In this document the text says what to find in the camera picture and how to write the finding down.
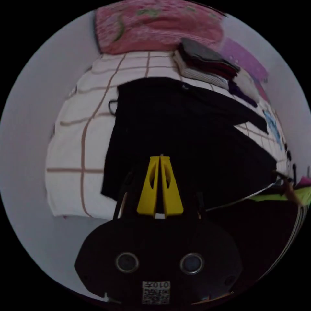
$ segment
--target checkered bedsheet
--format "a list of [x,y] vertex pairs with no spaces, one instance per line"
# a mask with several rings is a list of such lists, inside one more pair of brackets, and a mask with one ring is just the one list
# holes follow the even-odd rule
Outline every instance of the checkered bedsheet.
[[[180,75],[171,52],[131,52],[104,54],[79,79],[65,101],[55,123],[46,158],[47,199],[55,216],[79,215],[111,220],[116,202],[100,194],[105,155],[114,126],[108,102],[117,99],[117,86],[151,76],[181,80],[232,97],[259,115],[267,109],[276,119],[282,144],[282,127],[274,109],[261,98],[257,108],[228,91]],[[277,169],[287,173],[284,146],[282,151],[275,137],[251,123],[236,126],[277,160]]]

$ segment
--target purple cloth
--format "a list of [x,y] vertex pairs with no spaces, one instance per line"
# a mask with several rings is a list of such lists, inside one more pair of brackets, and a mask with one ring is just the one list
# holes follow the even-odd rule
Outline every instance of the purple cloth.
[[245,100],[247,103],[251,104],[255,108],[257,107],[257,103],[254,100],[252,100],[250,97],[246,96],[235,82],[233,82],[232,80],[229,80],[228,86],[229,86],[230,94],[240,97],[241,99]]

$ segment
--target blue cloth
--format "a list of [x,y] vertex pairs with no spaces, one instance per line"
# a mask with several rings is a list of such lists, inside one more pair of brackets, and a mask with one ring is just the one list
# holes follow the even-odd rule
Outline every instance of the blue cloth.
[[270,114],[270,112],[268,110],[263,110],[263,113],[264,113],[264,115],[266,117],[267,124],[268,124],[271,132],[273,133],[276,141],[278,142],[278,144],[280,146],[280,149],[283,150],[282,143],[281,143],[281,136],[280,136],[280,133],[278,131],[278,127],[276,125],[275,119],[271,116],[271,114]]

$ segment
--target green cloth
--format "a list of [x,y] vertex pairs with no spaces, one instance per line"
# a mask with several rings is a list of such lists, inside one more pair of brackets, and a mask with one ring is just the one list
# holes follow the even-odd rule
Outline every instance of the green cloth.
[[[310,187],[304,187],[300,189],[294,190],[297,197],[300,199],[303,205],[310,205],[311,204],[311,186]],[[255,195],[250,200],[254,201],[265,201],[265,200],[277,200],[277,201],[287,201],[287,198],[285,195],[280,194],[263,194],[263,195]]]

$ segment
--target pink pillow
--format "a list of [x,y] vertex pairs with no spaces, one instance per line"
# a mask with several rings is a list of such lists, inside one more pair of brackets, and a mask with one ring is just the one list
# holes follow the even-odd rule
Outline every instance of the pink pillow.
[[216,50],[223,15],[184,0],[124,0],[96,10],[95,31],[102,53],[174,50],[181,37]]

